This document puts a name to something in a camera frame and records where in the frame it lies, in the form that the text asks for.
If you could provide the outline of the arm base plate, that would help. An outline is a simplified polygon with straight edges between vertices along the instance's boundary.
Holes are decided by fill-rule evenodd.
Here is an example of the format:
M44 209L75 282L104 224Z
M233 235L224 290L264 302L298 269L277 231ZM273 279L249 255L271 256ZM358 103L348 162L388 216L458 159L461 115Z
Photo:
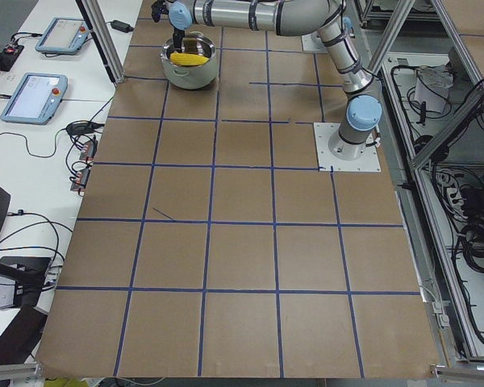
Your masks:
M303 35L301 37L301 40L302 40L302 49L306 53L325 54L328 52L327 48L323 44L323 41L315 33L310 35Z
M380 173L377 146L369 133L363 144L340 138L339 123L314 123L318 170L321 172Z

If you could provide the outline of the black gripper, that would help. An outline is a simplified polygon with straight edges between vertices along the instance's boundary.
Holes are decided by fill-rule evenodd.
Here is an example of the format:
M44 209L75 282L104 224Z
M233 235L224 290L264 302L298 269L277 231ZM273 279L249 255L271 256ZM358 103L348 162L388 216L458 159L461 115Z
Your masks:
M156 0L151 5L151 17L153 20L160 20L162 15L168 15L169 10L165 0ZM185 31L177 27L173 30L173 46L175 52L182 52L182 41Z

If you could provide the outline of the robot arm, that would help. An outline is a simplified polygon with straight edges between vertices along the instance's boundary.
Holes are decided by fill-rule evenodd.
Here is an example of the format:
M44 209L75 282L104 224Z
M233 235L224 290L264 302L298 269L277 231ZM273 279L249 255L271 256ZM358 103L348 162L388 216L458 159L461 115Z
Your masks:
M179 45L193 25L271 31L281 37L299 37L317 44L330 56L342 79L348 103L337 132L328 141L331 154L355 161L364 154L367 139L382 117L375 75L361 56L344 21L344 1L155 1L152 19L166 15Z

